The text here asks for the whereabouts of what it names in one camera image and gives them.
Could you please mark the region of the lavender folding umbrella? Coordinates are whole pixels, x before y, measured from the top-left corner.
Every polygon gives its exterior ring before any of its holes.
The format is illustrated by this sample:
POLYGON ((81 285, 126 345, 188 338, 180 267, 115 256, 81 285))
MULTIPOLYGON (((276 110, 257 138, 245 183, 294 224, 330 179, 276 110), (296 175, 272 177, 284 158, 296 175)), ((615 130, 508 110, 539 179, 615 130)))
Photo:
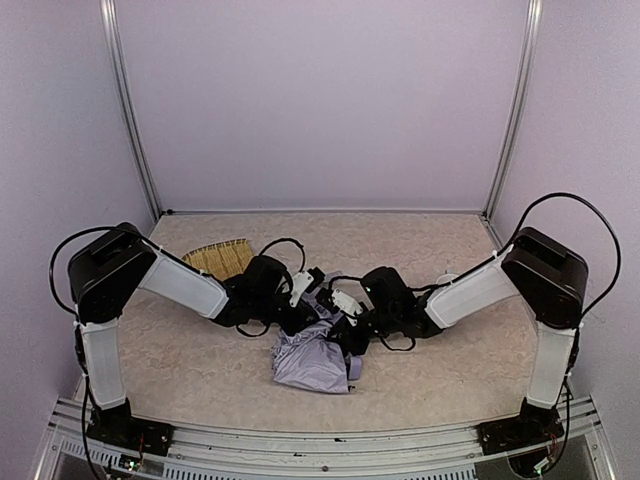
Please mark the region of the lavender folding umbrella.
POLYGON ((302 293, 298 303, 310 307, 318 321, 294 335, 278 332, 271 347, 272 378, 278 384, 306 391, 349 394, 351 383, 361 377, 363 360, 361 356, 344 354, 336 342, 327 339, 340 318, 316 299, 320 288, 327 286, 325 280, 309 293, 302 293))

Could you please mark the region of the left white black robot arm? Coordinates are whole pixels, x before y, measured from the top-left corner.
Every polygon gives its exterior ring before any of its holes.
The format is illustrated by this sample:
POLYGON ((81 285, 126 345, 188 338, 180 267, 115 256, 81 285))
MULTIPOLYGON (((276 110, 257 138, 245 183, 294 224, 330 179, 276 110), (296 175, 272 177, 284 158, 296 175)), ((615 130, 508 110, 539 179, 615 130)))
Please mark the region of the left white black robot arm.
POLYGON ((144 300, 189 313, 242 336, 250 323, 293 335, 317 321, 303 297, 324 273, 295 272, 265 251, 222 280, 170 253, 133 224, 96 227, 96 239, 71 256, 67 276, 87 397, 99 426, 124 428, 134 420, 121 369, 118 323, 144 300))

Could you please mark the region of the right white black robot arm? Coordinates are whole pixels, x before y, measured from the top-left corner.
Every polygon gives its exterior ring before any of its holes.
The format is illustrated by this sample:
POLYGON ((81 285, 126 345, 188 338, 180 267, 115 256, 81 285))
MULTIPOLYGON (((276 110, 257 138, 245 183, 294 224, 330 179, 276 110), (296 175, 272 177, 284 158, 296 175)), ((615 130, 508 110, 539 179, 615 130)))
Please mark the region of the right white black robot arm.
POLYGON ((378 267, 358 283, 370 303, 328 287, 326 303, 341 315, 328 338, 352 356, 369 342, 401 333, 416 341, 436 336, 503 300, 519 297, 540 322, 532 376, 517 421, 546 425, 576 349, 589 269, 582 256, 532 228, 518 231, 500 252, 443 283, 411 288, 392 267, 378 267))

